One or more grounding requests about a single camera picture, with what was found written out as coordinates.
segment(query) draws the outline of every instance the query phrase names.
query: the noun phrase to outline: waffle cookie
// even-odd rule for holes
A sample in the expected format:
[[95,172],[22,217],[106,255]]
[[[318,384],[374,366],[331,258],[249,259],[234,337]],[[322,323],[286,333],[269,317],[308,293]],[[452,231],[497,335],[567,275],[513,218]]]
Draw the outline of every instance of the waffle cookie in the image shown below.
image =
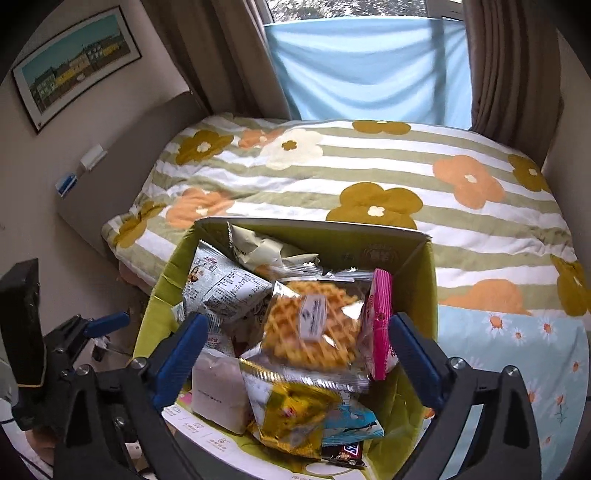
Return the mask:
[[[295,367],[334,369],[345,367],[355,358],[355,343],[361,322],[343,313],[343,307],[357,302],[336,285],[318,281],[293,281],[287,285],[300,297],[277,296],[272,301],[263,348]],[[306,296],[324,296],[326,319],[317,339],[304,340],[300,335],[300,312]]]

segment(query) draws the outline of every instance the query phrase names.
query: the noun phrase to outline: nutrition label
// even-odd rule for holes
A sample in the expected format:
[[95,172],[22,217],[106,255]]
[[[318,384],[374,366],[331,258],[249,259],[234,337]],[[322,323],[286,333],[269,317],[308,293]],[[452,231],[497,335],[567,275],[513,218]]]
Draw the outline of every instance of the nutrition label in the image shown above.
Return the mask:
[[269,282],[245,270],[232,270],[203,296],[203,304],[228,320],[244,316],[266,295]]

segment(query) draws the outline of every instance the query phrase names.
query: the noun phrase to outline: blue clamp handle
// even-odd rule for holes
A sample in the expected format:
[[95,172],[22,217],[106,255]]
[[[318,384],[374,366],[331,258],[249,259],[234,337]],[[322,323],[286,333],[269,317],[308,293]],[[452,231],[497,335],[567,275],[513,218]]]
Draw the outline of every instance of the blue clamp handle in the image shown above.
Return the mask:
[[98,338],[129,325],[129,315],[125,312],[114,313],[88,322],[84,330],[86,338]]
[[157,411],[172,405],[207,341],[207,317],[192,313],[150,355],[150,390]]
[[388,337],[421,403],[441,412],[450,379],[445,353],[434,340],[423,337],[404,312],[390,318]]

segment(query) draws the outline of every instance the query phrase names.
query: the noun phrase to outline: screw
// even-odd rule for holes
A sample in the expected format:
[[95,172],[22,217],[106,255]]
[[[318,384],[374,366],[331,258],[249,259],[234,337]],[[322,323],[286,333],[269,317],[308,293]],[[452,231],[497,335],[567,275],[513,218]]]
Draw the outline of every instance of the screw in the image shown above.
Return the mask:
[[466,368],[466,361],[463,358],[458,356],[453,356],[449,359],[449,364],[452,366],[454,370],[462,370]]
[[148,365],[148,359],[146,357],[139,356],[138,358],[134,358],[130,365],[134,370],[142,370],[143,367]]
[[519,369],[517,367],[514,367],[513,365],[508,365],[503,369],[503,371],[506,372],[506,374],[510,377],[518,377],[521,375]]
[[90,365],[84,364],[76,368],[76,373],[83,377],[84,375],[88,375],[90,373]]

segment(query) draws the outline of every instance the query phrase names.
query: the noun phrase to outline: snack package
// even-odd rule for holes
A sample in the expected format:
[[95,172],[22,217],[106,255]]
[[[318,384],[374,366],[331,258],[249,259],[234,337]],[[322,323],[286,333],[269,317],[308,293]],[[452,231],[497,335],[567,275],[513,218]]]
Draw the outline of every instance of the snack package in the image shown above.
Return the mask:
[[[187,316],[184,302],[176,304],[172,311],[176,321],[183,323]],[[231,338],[222,331],[220,317],[210,312],[204,315],[207,317],[207,341],[204,348],[213,348],[225,355],[236,357]]]
[[340,401],[337,392],[284,381],[256,365],[241,370],[256,425],[249,427],[264,445],[309,458],[320,458],[323,423]]
[[240,369],[263,381],[302,383],[335,392],[365,393],[369,390],[367,373],[357,365],[332,372],[291,367],[270,357],[261,344],[242,354]]
[[211,313],[223,324],[245,317],[271,291],[267,280],[200,241],[183,289],[185,314]]
[[266,278],[279,280],[294,275],[320,275],[318,254],[307,254],[292,245],[228,223],[234,256],[240,265]]
[[192,375],[191,409],[238,435],[252,420],[238,359],[204,347]]
[[331,410],[324,421],[322,446],[346,445],[384,436],[374,412],[364,407],[345,392],[341,392],[343,402]]
[[380,268],[374,271],[368,301],[363,313],[359,352],[374,380],[384,380],[398,363],[388,339],[392,316],[392,275]]
[[262,347],[291,366],[338,370],[356,358],[363,300],[343,288],[353,279],[275,282]]
[[332,465],[365,468],[362,456],[363,442],[322,447],[322,458]]

